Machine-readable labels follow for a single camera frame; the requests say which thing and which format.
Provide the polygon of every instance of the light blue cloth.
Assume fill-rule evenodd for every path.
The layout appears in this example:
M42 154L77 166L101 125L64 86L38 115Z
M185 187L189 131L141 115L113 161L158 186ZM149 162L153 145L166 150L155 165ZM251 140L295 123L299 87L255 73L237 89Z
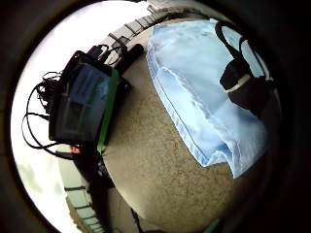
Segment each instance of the light blue cloth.
M201 20L155 26L147 60L155 90L193 157L204 167L227 162L237 178L266 151L267 133L220 85L232 56L215 24ZM230 43L238 42L236 32L224 33ZM261 75L254 58L252 62L252 71Z

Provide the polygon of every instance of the folded fabric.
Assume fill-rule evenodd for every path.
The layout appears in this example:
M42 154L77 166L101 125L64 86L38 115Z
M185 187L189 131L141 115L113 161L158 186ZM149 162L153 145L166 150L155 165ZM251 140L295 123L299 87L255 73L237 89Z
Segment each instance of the folded fabric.
M262 122L233 104L220 85L232 56L215 24L199 20L155 26L147 61L155 90L193 157L204 167L227 162L237 178L264 154L268 137ZM224 33L230 43L238 42L235 31ZM244 53L254 76L262 75L255 59Z

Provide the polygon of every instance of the black cable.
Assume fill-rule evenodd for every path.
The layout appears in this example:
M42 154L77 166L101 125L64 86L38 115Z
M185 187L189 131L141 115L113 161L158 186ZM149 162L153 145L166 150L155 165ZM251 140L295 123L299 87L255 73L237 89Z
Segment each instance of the black cable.
M116 64L116 63L117 63L118 61L120 61L120 60L121 60L121 58L118 57L114 62L112 62L112 63L110 63L110 64L108 64L108 65L112 66L112 65Z
M112 48L112 49L110 49L108 51L112 52L113 50L118 50L118 49L127 49L127 47L126 46L114 47L114 48Z
M104 51L104 52L106 52L106 51L108 51L109 50L109 46L108 45L106 45L106 44L101 44L101 45L98 45L99 47L105 47L106 48L106 50Z
M31 147L31 148L34 148L34 149L39 149L39 150L44 150L52 155L55 155L57 157L60 157L60 158L64 158L64 159L69 159L69 160L73 160L73 157L72 156L65 156L65 155L62 155L62 154L59 154L59 153L56 153L56 152L53 152L51 150L49 150L48 148L49 147L52 147L52 146L55 146L55 145L59 145L59 143L53 143L53 144L49 144L49 145L42 145L38 140L37 138L34 136L32 130L31 130L31 127L30 127L30 123L29 123L29 118L28 116L29 115L33 115L33 116L37 116L37 117L42 117L42 118L45 118L43 115L38 115L38 114L33 114L33 113L29 113L29 103L30 103L30 99L31 99L31 96L33 95L34 91L37 90L37 88L43 86L43 83L39 83L39 84L36 84L35 87L31 90L30 92L30 95L27 99L27 104L26 104L26 114L25 116L23 117L22 119L22 122L24 121L24 119L26 118L26 122L27 122L27 127L28 127L28 130L29 130L29 133L31 135L31 137L33 138L33 140L37 143L37 145L39 145L39 147L36 147L36 146L33 146L31 145L24 137L24 133L23 133L23 128L22 128L22 123L21 123L21 130L22 130L22 136L23 136L23 139L25 140L26 144Z

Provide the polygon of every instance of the sky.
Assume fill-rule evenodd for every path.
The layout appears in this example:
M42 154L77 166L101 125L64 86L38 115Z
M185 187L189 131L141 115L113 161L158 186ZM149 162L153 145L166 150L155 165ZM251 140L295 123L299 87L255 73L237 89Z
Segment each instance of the sky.
M88 51L110 32L136 18L149 15L148 4L105 1L78 10L59 23L34 50L17 85L12 108L12 144L15 161L24 186L40 212L60 232L80 232L69 216L57 158L41 150L33 150L21 136L21 119L31 89L48 71L61 71L76 50ZM39 101L32 98L30 111L43 113ZM32 117L34 134L48 144L48 123Z

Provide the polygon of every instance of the screen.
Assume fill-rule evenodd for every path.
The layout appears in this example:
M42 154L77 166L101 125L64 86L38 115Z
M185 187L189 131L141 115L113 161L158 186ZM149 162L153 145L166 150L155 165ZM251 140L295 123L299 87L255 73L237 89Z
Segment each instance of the screen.
M89 64L78 65L69 77L61 94L55 136L92 142L106 107L110 77Z

